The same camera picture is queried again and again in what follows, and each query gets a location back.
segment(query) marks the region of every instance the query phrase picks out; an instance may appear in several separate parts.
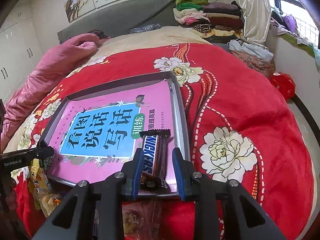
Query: floral bedspread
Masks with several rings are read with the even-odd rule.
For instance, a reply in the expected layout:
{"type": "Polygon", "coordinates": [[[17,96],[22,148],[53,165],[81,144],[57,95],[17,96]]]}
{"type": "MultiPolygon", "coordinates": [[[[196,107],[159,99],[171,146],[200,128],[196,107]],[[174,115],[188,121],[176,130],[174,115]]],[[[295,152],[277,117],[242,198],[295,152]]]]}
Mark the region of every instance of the floral bedspread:
{"type": "MultiPolygon", "coordinates": [[[[176,44],[95,59],[70,73],[43,100],[28,119],[19,149],[36,145],[65,96],[159,71],[177,76],[195,168],[215,180],[237,179],[285,236],[295,239],[307,223],[313,199],[311,159],[295,118],[262,74],[216,46],[176,44]]],[[[17,210],[32,235],[44,218],[28,193],[32,183],[27,173],[17,174],[17,210]]],[[[194,203],[164,203],[161,237],[191,240],[193,224],[194,203]]],[[[220,225],[223,236],[222,217],[220,225]]]]}

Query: screw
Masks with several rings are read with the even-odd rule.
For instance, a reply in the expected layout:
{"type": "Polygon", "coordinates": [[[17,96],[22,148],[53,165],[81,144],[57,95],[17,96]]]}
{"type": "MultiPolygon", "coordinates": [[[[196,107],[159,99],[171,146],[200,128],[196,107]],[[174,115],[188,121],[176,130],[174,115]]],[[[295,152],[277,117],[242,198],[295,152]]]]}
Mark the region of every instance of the screw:
{"type": "Polygon", "coordinates": [[[202,177],[202,173],[199,172],[199,171],[195,171],[195,172],[192,173],[192,176],[193,176],[194,178],[196,178],[196,179],[199,179],[199,178],[202,177]]]}
{"type": "Polygon", "coordinates": [[[86,180],[81,180],[78,182],[79,187],[85,187],[87,186],[88,182],[86,180]]]}
{"type": "Polygon", "coordinates": [[[231,185],[231,187],[237,187],[239,185],[239,182],[235,179],[231,179],[229,181],[229,184],[231,185]]]}
{"type": "Polygon", "coordinates": [[[121,172],[121,171],[115,173],[115,177],[116,177],[117,179],[121,179],[121,178],[123,178],[123,176],[124,176],[124,173],[121,172]]]}

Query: gray headboard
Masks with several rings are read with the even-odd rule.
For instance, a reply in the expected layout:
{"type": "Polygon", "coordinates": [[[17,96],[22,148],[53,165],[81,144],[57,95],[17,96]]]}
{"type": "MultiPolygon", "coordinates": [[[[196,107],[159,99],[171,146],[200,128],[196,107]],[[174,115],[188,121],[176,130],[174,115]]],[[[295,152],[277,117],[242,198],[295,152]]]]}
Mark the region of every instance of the gray headboard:
{"type": "Polygon", "coordinates": [[[179,26],[172,9],[176,0],[128,0],[99,11],[71,24],[58,32],[60,44],[91,30],[103,31],[117,37],[128,34],[132,28],[159,23],[161,26],[179,26]]]}

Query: white curtain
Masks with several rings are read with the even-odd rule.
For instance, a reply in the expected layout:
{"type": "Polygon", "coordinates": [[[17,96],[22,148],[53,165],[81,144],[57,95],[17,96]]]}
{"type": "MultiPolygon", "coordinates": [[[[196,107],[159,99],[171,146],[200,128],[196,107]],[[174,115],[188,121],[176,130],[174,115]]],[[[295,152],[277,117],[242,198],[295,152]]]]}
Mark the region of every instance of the white curtain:
{"type": "Polygon", "coordinates": [[[269,0],[236,0],[244,16],[244,42],[263,46],[266,41],[271,8],[269,0]]]}

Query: purple plastic bag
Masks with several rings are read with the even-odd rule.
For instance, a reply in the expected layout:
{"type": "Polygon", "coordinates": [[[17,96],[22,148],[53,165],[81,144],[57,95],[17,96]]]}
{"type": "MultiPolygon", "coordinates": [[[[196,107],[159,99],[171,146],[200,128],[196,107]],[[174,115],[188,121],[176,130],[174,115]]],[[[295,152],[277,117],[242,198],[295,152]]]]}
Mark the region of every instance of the purple plastic bag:
{"type": "Polygon", "coordinates": [[[282,19],[287,24],[289,31],[294,33],[295,29],[297,28],[297,22],[296,22],[295,18],[292,16],[292,14],[282,16],[282,19]]]}

